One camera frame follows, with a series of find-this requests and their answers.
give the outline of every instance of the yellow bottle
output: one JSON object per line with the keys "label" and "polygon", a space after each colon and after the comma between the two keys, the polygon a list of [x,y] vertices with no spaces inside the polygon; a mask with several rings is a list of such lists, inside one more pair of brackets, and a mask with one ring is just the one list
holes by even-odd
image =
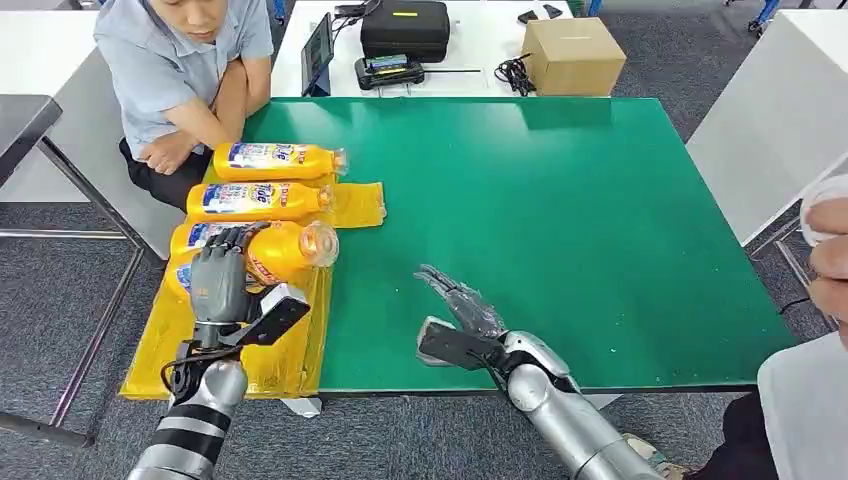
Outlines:
{"label": "yellow bottle", "polygon": [[313,179],[347,173],[344,149],[325,150],[291,143],[224,143],[212,157],[215,172],[224,180]]}
{"label": "yellow bottle", "polygon": [[[206,223],[190,225],[188,228],[181,228],[186,226],[181,225],[174,231],[172,247],[175,244],[188,245],[192,240],[195,242],[193,245],[196,245],[171,252],[171,261],[165,271],[165,283],[174,293],[181,298],[188,298],[191,260],[194,255],[199,247],[206,244],[208,236],[232,225]],[[294,222],[273,222],[270,227],[257,232],[247,247],[247,290],[258,292],[267,285],[292,281],[311,267],[332,265],[338,255],[339,239],[329,225],[319,221],[306,227]]]}
{"label": "yellow bottle", "polygon": [[309,188],[299,183],[200,184],[186,199],[189,219],[214,222],[296,220],[332,205],[332,186]]}

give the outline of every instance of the black strap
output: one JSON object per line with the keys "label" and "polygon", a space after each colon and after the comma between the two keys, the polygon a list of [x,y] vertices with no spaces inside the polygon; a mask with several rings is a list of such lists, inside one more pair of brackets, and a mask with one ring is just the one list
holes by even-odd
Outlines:
{"label": "black strap", "polygon": [[218,455],[221,453],[221,447],[224,445],[224,438],[193,432],[191,430],[164,428],[156,430],[150,444],[173,445],[184,448],[206,457],[214,465],[218,462]]}
{"label": "black strap", "polygon": [[186,417],[215,425],[224,432],[230,428],[230,417],[205,405],[183,404],[170,409],[168,417]]}

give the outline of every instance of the human hand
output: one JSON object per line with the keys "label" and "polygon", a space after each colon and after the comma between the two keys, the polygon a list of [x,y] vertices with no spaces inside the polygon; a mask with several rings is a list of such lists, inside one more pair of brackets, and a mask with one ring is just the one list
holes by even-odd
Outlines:
{"label": "human hand", "polygon": [[810,265],[819,277],[809,290],[816,306],[839,320],[839,336],[848,349],[848,198],[813,205],[806,221],[816,232],[838,235],[813,249]]}
{"label": "human hand", "polygon": [[140,158],[147,166],[163,175],[171,175],[186,161],[197,140],[186,132],[178,130],[162,135],[141,151]]}

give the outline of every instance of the green table mat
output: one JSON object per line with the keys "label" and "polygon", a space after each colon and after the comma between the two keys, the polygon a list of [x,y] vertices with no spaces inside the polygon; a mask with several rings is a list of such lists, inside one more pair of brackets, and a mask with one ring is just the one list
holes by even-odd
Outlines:
{"label": "green table mat", "polygon": [[322,391],[492,388],[415,358],[412,272],[479,289],[587,389],[755,382],[793,344],[654,99],[274,99],[245,138],[344,147],[382,227],[340,231]]}

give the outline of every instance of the floor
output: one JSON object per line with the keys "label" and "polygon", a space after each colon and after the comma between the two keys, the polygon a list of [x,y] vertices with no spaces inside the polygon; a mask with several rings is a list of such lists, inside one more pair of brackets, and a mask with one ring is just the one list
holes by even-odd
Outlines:
{"label": "floor", "polygon": [[[744,28],[761,2],[732,8],[718,0],[633,3],[606,0],[601,14],[629,57],[615,94],[659,97],[685,140],[752,47]],[[0,204],[0,225],[105,224],[85,204]],[[11,239],[0,239],[0,248],[14,252],[0,257],[0,410],[46,419],[129,248],[121,242]],[[797,240],[793,248],[807,253]],[[753,260],[776,305],[804,297],[775,251]],[[131,469],[164,404],[128,401],[115,392],[160,277],[161,271],[142,266],[71,410],[69,425],[97,432],[96,446],[77,451],[0,431],[0,478],[105,479]],[[809,303],[784,318],[799,340],[825,332]],[[736,396],[625,395],[603,413],[618,428],[655,442],[673,461],[697,467],[721,442],[722,412]],[[544,480],[564,473],[538,434],[501,398],[396,397],[332,399],[309,420],[276,401],[247,402],[237,413],[217,478]]]}

